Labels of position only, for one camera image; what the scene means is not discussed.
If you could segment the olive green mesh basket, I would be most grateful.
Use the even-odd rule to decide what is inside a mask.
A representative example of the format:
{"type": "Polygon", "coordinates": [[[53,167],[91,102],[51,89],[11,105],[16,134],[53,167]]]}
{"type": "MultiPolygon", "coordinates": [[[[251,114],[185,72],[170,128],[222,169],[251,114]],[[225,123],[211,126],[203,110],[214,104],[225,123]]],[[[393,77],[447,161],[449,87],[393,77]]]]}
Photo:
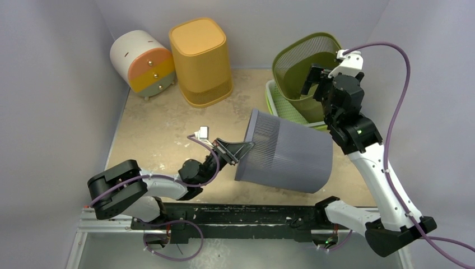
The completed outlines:
{"type": "Polygon", "coordinates": [[[313,33],[279,52],[273,60],[273,78],[280,94],[309,123],[322,122],[323,109],[321,103],[313,99],[316,84],[306,95],[302,95],[301,90],[313,64],[325,69],[337,66],[335,58],[340,49],[333,35],[313,33]]]}

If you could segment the grey mesh basket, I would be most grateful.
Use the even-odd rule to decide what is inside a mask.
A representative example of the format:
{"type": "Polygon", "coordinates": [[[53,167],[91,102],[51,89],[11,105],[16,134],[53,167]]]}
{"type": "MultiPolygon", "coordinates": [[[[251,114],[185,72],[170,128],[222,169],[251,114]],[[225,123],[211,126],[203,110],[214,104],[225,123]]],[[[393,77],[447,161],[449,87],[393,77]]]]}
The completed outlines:
{"type": "Polygon", "coordinates": [[[330,134],[253,109],[244,140],[251,150],[239,161],[235,180],[315,193],[329,181],[330,134]]]}

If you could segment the orange mesh basket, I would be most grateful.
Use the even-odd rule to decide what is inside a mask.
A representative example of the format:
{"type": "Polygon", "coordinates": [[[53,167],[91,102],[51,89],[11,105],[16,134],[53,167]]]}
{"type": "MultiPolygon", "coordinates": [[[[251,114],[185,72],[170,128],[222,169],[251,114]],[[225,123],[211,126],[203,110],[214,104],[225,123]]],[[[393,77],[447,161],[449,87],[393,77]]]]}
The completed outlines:
{"type": "Polygon", "coordinates": [[[231,95],[233,82],[227,37],[211,18],[183,22],[169,31],[181,94],[195,108],[231,95]]]}

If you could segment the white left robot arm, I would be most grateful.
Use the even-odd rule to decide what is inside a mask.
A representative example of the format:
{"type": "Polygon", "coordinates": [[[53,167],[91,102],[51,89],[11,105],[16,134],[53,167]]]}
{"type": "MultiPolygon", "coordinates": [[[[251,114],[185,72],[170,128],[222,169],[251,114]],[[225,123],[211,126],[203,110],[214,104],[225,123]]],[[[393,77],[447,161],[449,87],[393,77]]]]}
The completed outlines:
{"type": "Polygon", "coordinates": [[[90,208],[97,219],[106,220],[124,214],[146,222],[153,229],[161,229],[167,214],[161,197],[188,201],[202,193],[226,165],[236,165],[254,147],[253,142],[213,142],[188,139],[209,151],[205,161],[186,160],[176,175],[145,172],[136,160],[126,160],[90,178],[87,187],[91,196],[90,208]]]}

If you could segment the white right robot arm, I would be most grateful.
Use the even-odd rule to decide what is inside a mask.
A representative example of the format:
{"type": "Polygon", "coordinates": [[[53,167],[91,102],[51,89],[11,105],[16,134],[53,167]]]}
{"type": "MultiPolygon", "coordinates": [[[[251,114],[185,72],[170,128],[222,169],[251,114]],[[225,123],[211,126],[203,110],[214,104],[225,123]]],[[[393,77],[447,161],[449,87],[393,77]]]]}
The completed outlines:
{"type": "Polygon", "coordinates": [[[324,123],[333,141],[351,160],[373,196],[378,213],[353,207],[331,196],[315,205],[314,220],[321,228],[342,225],[365,237],[370,248],[387,257],[436,229],[432,217],[423,216],[410,203],[390,164],[384,161],[383,139],[374,122],[361,113],[364,76],[338,74],[313,63],[301,93],[317,85],[313,98],[323,108],[324,123]]]}

